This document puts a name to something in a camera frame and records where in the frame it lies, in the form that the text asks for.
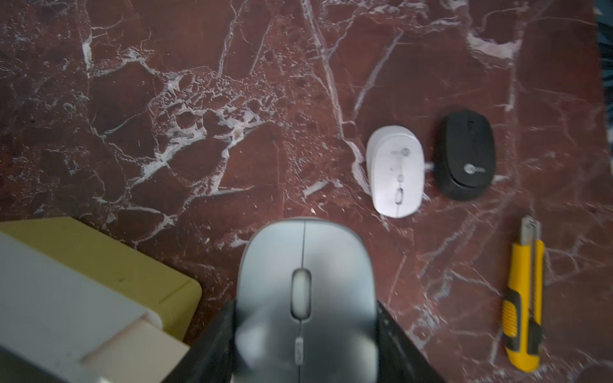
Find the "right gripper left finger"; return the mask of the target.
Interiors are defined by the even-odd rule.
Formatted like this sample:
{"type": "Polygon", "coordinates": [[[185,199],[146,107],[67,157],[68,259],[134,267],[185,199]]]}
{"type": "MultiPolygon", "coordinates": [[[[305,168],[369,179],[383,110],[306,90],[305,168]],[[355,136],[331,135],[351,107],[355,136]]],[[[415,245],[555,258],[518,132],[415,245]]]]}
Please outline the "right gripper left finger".
{"type": "Polygon", "coordinates": [[[236,303],[231,300],[163,382],[231,382],[236,365],[235,321],[236,303]]]}

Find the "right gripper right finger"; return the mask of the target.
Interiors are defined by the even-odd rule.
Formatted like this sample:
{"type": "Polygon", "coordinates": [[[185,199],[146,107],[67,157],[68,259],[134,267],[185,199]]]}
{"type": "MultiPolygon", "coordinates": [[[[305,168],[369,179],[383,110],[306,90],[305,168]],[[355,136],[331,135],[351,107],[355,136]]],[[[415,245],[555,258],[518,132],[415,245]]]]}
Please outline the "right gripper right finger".
{"type": "Polygon", "coordinates": [[[377,332],[378,383],[445,382],[380,302],[377,332]]]}

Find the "silver computer mouse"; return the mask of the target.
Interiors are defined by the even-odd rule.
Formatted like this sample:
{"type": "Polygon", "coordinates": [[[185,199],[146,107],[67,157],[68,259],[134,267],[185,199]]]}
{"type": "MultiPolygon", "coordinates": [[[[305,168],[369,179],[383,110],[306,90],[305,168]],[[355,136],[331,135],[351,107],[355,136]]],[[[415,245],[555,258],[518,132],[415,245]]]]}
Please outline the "silver computer mouse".
{"type": "Polygon", "coordinates": [[[378,308],[370,256],[326,220],[270,223],[239,269],[236,382],[375,382],[378,308]]]}

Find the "grey drawer unit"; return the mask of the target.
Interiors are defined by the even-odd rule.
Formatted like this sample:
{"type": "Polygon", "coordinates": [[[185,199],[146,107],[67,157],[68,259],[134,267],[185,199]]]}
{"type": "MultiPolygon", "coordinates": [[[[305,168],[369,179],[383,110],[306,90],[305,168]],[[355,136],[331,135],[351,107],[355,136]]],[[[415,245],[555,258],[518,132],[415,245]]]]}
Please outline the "grey drawer unit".
{"type": "Polygon", "coordinates": [[[161,382],[195,279],[70,217],[1,225],[1,380],[161,382]]]}

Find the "white computer mouse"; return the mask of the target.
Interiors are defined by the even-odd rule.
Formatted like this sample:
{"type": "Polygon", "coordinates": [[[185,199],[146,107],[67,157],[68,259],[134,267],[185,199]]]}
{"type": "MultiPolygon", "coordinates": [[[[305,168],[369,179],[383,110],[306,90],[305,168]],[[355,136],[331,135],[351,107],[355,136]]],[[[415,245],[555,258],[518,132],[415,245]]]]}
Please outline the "white computer mouse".
{"type": "Polygon", "coordinates": [[[401,219],[421,206],[425,188],[425,157],[421,142],[407,128],[388,125],[367,142],[367,175],[375,210],[401,219]]]}

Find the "black computer mouse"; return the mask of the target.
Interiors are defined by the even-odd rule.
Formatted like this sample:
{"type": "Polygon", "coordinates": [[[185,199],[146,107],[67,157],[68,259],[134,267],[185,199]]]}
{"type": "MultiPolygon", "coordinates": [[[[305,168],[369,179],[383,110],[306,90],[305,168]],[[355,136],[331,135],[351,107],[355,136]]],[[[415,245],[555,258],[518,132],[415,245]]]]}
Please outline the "black computer mouse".
{"type": "Polygon", "coordinates": [[[496,145],[488,119],[469,109],[442,119],[434,149],[434,179],[449,199],[483,195],[496,172],[496,145]]]}

